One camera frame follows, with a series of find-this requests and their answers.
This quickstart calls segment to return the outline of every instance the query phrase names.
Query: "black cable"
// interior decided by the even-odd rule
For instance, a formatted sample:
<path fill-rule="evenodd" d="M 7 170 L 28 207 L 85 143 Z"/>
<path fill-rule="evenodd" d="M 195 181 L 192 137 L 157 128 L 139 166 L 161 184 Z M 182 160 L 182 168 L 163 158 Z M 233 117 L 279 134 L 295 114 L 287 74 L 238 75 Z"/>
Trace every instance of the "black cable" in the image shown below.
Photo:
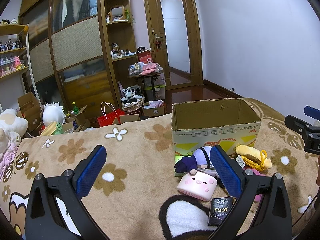
<path fill-rule="evenodd" d="M 298 220 L 292 225 L 292 227 L 294 227 L 296 225 L 296 223 L 299 222 L 299 220 L 303 217 L 303 215 L 308 211 L 309 207 L 312 205 L 312 203 L 315 201 L 316 197 L 319 197 L 320 195 L 320 191 L 318 192 L 318 194 L 313 198 L 313 200 L 311 201 L 311 203 L 308 205 L 307 209 L 302 213 L 302 215 L 298 218 Z"/>

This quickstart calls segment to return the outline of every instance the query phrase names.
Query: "beige blanket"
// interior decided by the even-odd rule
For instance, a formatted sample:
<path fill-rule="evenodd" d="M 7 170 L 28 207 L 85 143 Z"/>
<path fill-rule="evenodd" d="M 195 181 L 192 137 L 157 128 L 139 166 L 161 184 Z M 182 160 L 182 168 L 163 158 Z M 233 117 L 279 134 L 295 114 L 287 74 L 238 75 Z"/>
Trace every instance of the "beige blanket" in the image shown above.
<path fill-rule="evenodd" d="M 317 156 L 303 151 L 301 137 L 285 127 L 283 115 L 259 101 L 247 100 L 262 118 L 255 147 L 265 149 L 272 159 L 267 175 L 280 172 L 284 176 L 295 222 L 318 191 Z M 82 201 L 112 240 L 206 239 L 210 235 L 212 228 L 206 225 L 209 203 L 176 190 L 179 178 L 173 176 L 171 114 L 93 131 L 24 139 L 0 182 L 0 207 L 18 233 L 25 233 L 28 194 L 35 175 L 57 176 L 74 169 L 97 144 L 107 149 L 107 162 Z M 213 197 L 223 196 L 226 193 L 217 187 Z M 253 204 L 240 232 L 249 227 L 257 206 Z M 312 212 L 295 226 L 295 233 Z M 65 215 L 64 219 L 77 233 L 72 218 Z"/>

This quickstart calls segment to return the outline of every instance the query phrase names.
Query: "glass panel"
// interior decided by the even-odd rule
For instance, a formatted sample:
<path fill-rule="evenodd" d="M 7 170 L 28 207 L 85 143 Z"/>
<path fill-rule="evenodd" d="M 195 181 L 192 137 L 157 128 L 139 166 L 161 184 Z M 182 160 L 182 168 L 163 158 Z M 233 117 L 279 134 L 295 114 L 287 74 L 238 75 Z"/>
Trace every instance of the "glass panel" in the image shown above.
<path fill-rule="evenodd" d="M 160 0 L 171 85 L 191 82 L 187 24 L 182 0 Z"/>
<path fill-rule="evenodd" d="M 78 108 L 87 105 L 87 119 L 101 116 L 101 102 L 114 104 L 103 58 L 81 63 L 59 74 L 70 105 L 72 102 Z"/>
<path fill-rule="evenodd" d="M 98 13 L 97 0 L 53 0 L 52 32 Z"/>
<path fill-rule="evenodd" d="M 46 101 L 47 103 L 59 102 L 61 106 L 64 106 L 55 76 L 51 76 L 38 82 L 36 84 L 36 88 L 42 104 L 44 104 Z M 30 87 L 30 90 L 33 94 L 35 94 L 32 85 Z"/>
<path fill-rule="evenodd" d="M 49 0 L 41 0 L 22 15 L 22 24 L 29 24 L 29 47 L 48 37 Z"/>

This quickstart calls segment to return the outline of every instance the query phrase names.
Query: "black strap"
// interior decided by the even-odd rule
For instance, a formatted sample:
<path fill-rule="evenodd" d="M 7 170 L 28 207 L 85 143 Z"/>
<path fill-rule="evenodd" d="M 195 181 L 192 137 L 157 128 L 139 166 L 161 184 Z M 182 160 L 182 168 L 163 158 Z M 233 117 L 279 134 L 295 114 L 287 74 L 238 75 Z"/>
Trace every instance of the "black strap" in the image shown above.
<path fill-rule="evenodd" d="M 207 152 L 205 151 L 205 149 L 203 147 L 200 147 L 199 148 L 200 150 L 202 150 L 203 154 L 204 154 L 204 157 L 205 159 L 207 160 L 207 167 L 206 169 L 210 169 L 211 168 L 211 162 L 210 162 L 210 159 L 209 159 L 209 156 L 207 154 Z"/>

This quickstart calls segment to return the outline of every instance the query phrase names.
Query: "pig face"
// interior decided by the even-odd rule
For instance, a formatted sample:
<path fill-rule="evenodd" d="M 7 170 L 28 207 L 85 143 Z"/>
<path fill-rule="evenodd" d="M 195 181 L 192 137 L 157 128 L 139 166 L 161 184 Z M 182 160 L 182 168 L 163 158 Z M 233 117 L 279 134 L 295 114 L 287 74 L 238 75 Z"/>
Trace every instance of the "pig face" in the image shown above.
<path fill-rule="evenodd" d="M 209 201 L 217 186 L 217 180 L 203 172 L 186 173 L 178 184 L 178 191 L 204 201 Z"/>

